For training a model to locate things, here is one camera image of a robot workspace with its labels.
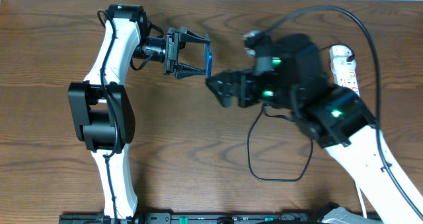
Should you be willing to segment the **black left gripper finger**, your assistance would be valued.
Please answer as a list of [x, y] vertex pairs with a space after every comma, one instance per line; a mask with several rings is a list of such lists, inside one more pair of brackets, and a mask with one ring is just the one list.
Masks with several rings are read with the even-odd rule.
[[204, 75], [208, 77], [208, 72], [205, 69], [193, 67], [185, 63], [179, 63], [174, 69], [174, 76], [176, 79], [184, 79], [191, 76]]
[[198, 43], [198, 44], [211, 44], [208, 35], [204, 37], [197, 35], [186, 27], [180, 27], [180, 42], [185, 43]]

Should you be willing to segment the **blue Galaxy smartphone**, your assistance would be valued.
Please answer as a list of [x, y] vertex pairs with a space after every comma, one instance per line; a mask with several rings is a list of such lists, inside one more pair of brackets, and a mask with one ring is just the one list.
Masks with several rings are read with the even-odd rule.
[[213, 53], [210, 44], [204, 45], [204, 74], [208, 79], [212, 72]]

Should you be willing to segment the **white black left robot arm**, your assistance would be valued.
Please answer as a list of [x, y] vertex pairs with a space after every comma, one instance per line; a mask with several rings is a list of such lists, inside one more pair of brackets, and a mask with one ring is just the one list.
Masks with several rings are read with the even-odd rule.
[[81, 82], [72, 82], [68, 99], [75, 133], [98, 167], [104, 194], [99, 214], [63, 214], [60, 223], [144, 223], [130, 172], [129, 150], [135, 114], [125, 84], [129, 70], [150, 61], [164, 65], [176, 79], [209, 77], [211, 40], [186, 27], [164, 32], [141, 5], [112, 4], [97, 11], [105, 29], [96, 61]]

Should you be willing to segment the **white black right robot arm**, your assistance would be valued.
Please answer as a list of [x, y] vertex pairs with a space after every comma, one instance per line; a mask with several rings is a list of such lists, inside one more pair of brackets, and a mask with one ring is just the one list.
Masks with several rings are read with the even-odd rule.
[[328, 80], [317, 46], [304, 34], [254, 47], [251, 69], [206, 80], [219, 103], [288, 109], [300, 132], [317, 142], [358, 183], [384, 223], [421, 223], [422, 195], [390, 152], [375, 116], [352, 88]]

